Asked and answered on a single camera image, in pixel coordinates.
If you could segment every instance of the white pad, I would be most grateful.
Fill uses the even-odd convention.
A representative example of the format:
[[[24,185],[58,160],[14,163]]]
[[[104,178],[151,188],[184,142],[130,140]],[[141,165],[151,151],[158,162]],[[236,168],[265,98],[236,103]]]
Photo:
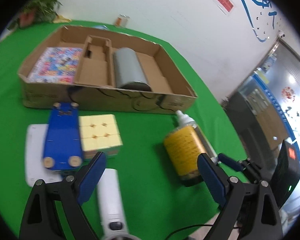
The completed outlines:
[[[26,135],[25,175],[30,187],[38,179],[45,183],[62,181],[61,175],[56,171],[50,171],[42,165],[44,139],[48,130],[47,124],[31,124]]]

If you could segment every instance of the green leaves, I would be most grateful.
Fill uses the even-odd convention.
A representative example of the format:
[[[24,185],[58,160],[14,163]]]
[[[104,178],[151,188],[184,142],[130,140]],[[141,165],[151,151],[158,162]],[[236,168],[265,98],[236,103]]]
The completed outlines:
[[[36,8],[36,22],[49,21],[51,22],[60,5],[62,5],[58,0],[30,0],[22,8],[22,12],[28,13],[32,9]]]

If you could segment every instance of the colorful puzzle box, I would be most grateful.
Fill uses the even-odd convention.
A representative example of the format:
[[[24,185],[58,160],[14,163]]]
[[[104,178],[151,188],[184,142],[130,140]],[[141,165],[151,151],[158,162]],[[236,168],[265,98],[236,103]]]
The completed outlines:
[[[46,48],[29,74],[29,81],[71,84],[81,51],[80,48]]]

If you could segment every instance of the green tablecloth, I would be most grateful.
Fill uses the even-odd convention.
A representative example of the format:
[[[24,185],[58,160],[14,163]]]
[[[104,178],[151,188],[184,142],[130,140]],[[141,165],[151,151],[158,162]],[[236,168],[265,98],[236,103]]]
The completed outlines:
[[[72,24],[97,25],[84,21]],[[22,60],[60,25],[33,25],[15,31],[0,43],[0,213],[16,235],[31,191],[24,172],[26,129],[30,124],[47,123],[50,112],[22,105],[16,72]],[[223,152],[236,160],[246,158],[228,117],[188,62],[170,44],[133,30],[111,25],[109,28],[162,45],[199,96],[186,113],[197,121],[217,153]],[[105,113],[79,112],[80,115]],[[166,134],[175,128],[173,115],[108,113],[117,118],[123,147],[115,158],[107,161],[107,167],[118,170],[131,234],[142,240],[160,240],[178,228],[205,223],[217,212],[217,204],[204,183],[189,188],[180,184],[162,145]],[[226,172],[235,174],[229,169]],[[96,192],[82,207],[101,237]],[[73,239],[60,203],[57,208],[67,239]],[[182,239],[192,231],[185,230],[171,239]]]

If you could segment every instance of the white handheld device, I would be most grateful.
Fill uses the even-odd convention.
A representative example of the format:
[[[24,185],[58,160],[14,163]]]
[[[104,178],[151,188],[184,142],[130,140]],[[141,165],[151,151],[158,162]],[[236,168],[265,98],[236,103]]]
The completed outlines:
[[[117,170],[105,169],[97,185],[98,205],[104,240],[139,238],[129,235],[122,206]]]

